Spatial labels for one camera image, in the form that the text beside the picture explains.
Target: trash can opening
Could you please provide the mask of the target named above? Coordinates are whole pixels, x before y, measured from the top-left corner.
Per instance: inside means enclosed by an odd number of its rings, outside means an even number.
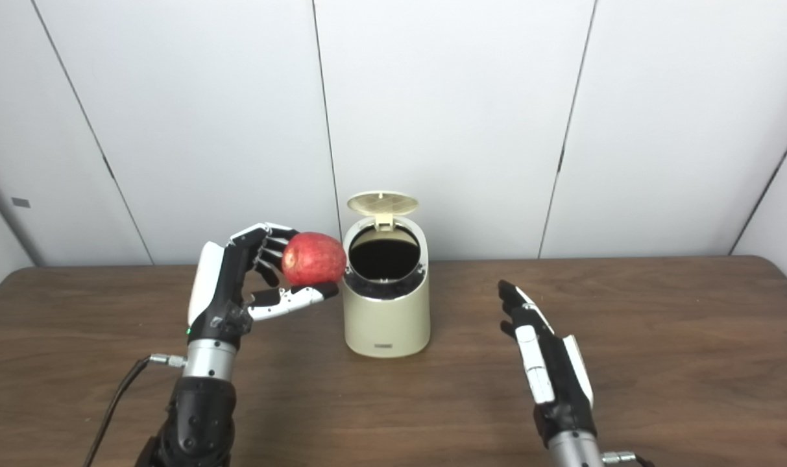
[[[365,228],[350,245],[352,270],[369,281],[398,281],[419,265],[420,245],[409,230],[396,225],[389,232]]]

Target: beige trash can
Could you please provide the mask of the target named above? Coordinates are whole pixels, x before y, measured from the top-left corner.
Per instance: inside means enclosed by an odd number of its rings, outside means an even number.
[[[367,357],[405,357],[431,338],[425,234],[403,216],[416,199],[392,191],[355,195],[348,207],[368,216],[346,232],[344,338]]]

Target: robotic hand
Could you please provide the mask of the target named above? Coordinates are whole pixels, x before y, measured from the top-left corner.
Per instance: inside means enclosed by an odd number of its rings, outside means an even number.
[[[188,356],[152,355],[151,361],[183,368],[167,406],[168,418],[142,450],[136,467],[219,467],[230,463],[235,440],[231,384],[240,337],[252,322],[316,304],[339,293],[336,283],[269,289],[241,295],[246,272],[259,272],[271,287],[292,228],[257,224],[236,233],[225,247],[206,243],[200,254],[188,311]]]
[[[625,452],[598,450],[592,420],[592,385],[574,336],[557,337],[535,302],[511,283],[498,284],[503,311],[511,322],[500,329],[520,347],[529,388],[535,397],[535,425],[557,467],[604,467],[637,461]]]

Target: trash can lid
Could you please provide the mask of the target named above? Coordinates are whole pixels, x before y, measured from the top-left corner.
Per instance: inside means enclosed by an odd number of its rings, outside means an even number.
[[[360,215],[376,218],[377,230],[391,230],[394,215],[408,215],[419,207],[415,198],[396,191],[365,191],[354,195],[346,205]]]

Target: apple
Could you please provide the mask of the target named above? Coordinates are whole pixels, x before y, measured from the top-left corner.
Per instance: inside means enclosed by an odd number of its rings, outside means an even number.
[[[318,232],[292,237],[284,249],[281,269],[293,285],[339,281],[346,267],[346,254],[339,240]]]

